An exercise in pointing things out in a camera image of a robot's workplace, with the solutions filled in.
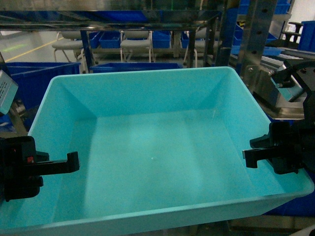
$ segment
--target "plastic tray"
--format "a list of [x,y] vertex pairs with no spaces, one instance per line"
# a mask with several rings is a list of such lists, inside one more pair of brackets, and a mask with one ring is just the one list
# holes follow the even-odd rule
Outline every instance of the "plastic tray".
[[17,95],[26,109],[40,104],[52,78],[80,73],[78,62],[9,62],[6,65],[19,85]]
[[120,32],[105,31],[99,39],[101,48],[120,48]]
[[[240,4],[238,14],[246,15],[248,12],[249,4]],[[290,3],[277,4],[275,9],[275,15],[286,14],[288,9],[290,8]]]
[[117,62],[92,66],[91,70],[93,73],[108,73],[120,71],[165,70],[180,68],[183,68],[183,66],[177,63]]
[[99,45],[99,39],[102,36],[103,32],[92,32],[90,33],[90,45],[91,48],[97,48]]
[[154,31],[152,39],[153,39],[153,48],[170,48],[171,47],[170,31]]
[[299,50],[315,52],[315,21],[303,21]]
[[[283,49],[265,47],[263,51],[264,56],[278,56],[283,51]],[[238,55],[240,52],[240,46],[232,46],[231,54]]]
[[0,234],[125,235],[261,215],[314,190],[303,170],[245,167],[242,150],[268,125],[229,67],[59,76],[29,134],[52,160],[78,151],[80,170],[2,203]]
[[[235,33],[234,33],[234,39],[233,39],[233,45],[235,46],[240,46],[242,43],[242,38],[243,38],[243,29],[236,25],[235,27]],[[266,44],[276,40],[277,38],[274,37],[271,33],[268,33],[267,41]]]

